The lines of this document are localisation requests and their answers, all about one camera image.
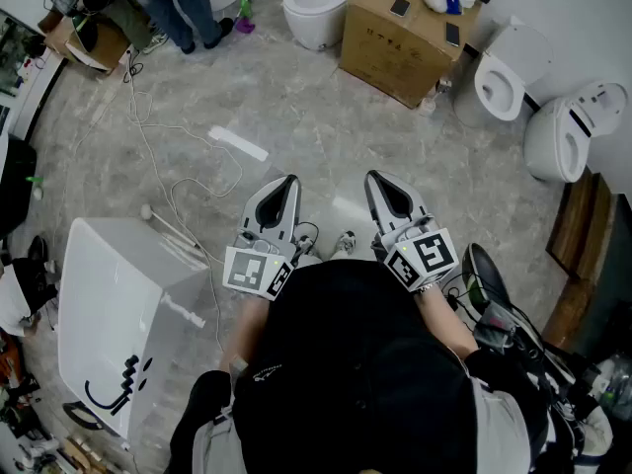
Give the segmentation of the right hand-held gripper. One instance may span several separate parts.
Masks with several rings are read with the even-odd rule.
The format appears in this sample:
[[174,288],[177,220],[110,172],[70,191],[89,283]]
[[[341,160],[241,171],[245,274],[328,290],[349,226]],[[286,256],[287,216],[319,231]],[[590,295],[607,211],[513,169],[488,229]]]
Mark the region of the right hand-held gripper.
[[441,281],[458,265],[448,230],[427,214],[421,195],[410,185],[370,170],[364,191],[381,233],[372,242],[375,257],[409,292]]

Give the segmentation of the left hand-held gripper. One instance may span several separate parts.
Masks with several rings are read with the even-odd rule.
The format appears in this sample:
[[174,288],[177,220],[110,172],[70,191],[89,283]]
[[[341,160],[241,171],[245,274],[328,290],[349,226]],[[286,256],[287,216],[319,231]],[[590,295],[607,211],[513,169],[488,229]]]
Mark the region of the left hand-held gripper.
[[295,269],[300,200],[301,184],[295,175],[271,181],[247,200],[237,237],[226,247],[224,286],[277,299]]

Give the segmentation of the person's right forearm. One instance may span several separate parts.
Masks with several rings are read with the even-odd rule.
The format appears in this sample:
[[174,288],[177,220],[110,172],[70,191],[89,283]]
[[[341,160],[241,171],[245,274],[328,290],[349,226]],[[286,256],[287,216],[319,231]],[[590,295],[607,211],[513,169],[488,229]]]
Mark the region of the person's right forearm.
[[415,302],[428,330],[461,360],[479,350],[473,334],[452,310],[439,287],[416,294]]

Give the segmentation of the person's left forearm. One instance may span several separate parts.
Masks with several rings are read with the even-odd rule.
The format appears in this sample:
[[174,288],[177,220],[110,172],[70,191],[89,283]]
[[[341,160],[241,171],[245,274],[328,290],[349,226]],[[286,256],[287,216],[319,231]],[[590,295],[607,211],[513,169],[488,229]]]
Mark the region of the person's left forearm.
[[241,315],[233,326],[221,358],[219,369],[222,372],[231,374],[232,369],[251,364],[259,357],[271,304],[269,300],[257,295],[247,295],[244,298]]

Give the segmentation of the person's white trousers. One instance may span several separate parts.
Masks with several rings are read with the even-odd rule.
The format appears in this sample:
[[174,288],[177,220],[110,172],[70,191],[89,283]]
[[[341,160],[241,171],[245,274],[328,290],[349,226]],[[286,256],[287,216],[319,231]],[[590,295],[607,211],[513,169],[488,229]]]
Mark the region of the person's white trousers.
[[301,268],[312,266],[312,265],[319,265],[319,264],[322,264],[322,263],[327,263],[327,262],[332,262],[332,261],[337,261],[337,260],[351,259],[354,255],[355,255],[355,251],[354,250],[346,251],[344,249],[342,249],[340,251],[336,251],[329,258],[321,257],[321,256],[319,256],[316,253],[302,254],[298,258],[298,261],[296,263],[296,267],[298,269],[301,269]]

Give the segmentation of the person's right sneaker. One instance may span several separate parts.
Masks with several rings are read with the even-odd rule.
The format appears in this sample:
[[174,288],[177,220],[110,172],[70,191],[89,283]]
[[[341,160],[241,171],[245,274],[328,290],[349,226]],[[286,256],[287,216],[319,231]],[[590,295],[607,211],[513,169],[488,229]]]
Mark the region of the person's right sneaker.
[[356,249],[356,235],[351,231],[345,231],[336,242],[332,260],[350,257]]

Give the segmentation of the white power strip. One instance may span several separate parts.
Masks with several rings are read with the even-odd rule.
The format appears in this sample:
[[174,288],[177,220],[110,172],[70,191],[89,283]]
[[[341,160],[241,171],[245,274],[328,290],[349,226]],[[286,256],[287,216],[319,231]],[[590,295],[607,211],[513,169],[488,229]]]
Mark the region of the white power strip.
[[240,137],[223,126],[213,125],[207,135],[216,141],[227,143],[241,150],[260,162],[265,162],[268,159],[269,152],[267,150],[243,137]]

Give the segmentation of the white mallet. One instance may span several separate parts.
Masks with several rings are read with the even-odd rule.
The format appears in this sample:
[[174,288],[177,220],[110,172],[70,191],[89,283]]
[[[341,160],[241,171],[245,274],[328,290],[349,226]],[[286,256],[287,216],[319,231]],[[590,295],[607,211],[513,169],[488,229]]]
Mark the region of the white mallet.
[[178,237],[180,237],[184,242],[186,242],[188,245],[196,248],[196,249],[200,249],[200,245],[199,243],[195,242],[194,240],[192,240],[191,238],[189,238],[187,235],[185,235],[184,233],[182,233],[179,229],[177,229],[175,226],[173,226],[171,223],[169,223],[167,220],[165,220],[163,217],[161,217],[160,215],[158,215],[151,207],[150,204],[145,203],[141,209],[140,209],[140,216],[145,220],[145,221],[150,221],[152,219],[155,219],[157,221],[159,221],[162,225],[164,225],[166,228],[168,228],[170,231],[172,231],[174,234],[176,234]]

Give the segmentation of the large cardboard box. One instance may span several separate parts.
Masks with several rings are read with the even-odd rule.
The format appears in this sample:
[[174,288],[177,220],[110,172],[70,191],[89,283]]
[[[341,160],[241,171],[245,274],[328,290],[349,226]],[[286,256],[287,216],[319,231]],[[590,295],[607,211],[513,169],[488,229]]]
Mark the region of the large cardboard box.
[[[394,1],[348,1],[340,67],[413,109],[453,68],[483,4],[453,16],[408,0],[411,7],[401,18],[389,12]],[[460,47],[445,41],[446,22],[459,28]]]

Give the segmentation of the person's black shirt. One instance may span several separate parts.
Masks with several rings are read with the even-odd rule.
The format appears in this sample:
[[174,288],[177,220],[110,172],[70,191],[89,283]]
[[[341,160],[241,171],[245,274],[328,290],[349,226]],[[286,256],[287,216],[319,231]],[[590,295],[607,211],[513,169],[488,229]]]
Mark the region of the person's black shirt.
[[261,354],[204,373],[165,474],[529,474],[548,432],[526,372],[461,360],[380,264],[294,271]]

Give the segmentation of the white glossy cabinet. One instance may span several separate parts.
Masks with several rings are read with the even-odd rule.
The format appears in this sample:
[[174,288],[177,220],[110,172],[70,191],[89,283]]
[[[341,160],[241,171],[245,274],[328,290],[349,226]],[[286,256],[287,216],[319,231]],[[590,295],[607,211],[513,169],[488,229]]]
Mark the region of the white glossy cabinet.
[[74,395],[130,439],[159,400],[209,268],[136,218],[73,220],[58,315],[58,367]]

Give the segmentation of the wooden bench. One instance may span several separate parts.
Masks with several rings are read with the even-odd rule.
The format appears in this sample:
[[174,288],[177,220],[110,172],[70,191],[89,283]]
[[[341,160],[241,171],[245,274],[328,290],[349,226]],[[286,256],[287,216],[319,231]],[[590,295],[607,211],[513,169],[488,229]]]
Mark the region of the wooden bench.
[[546,251],[567,281],[544,327],[549,344],[571,351],[587,317],[611,235],[615,195],[601,174],[585,170],[565,186]]

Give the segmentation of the small cardboard box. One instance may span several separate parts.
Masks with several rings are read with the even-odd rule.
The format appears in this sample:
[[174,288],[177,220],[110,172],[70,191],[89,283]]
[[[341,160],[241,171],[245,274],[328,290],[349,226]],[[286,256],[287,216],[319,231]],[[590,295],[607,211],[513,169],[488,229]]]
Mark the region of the small cardboard box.
[[117,69],[130,47],[120,28],[100,14],[68,17],[51,10],[38,27],[48,48],[70,62],[101,72]]

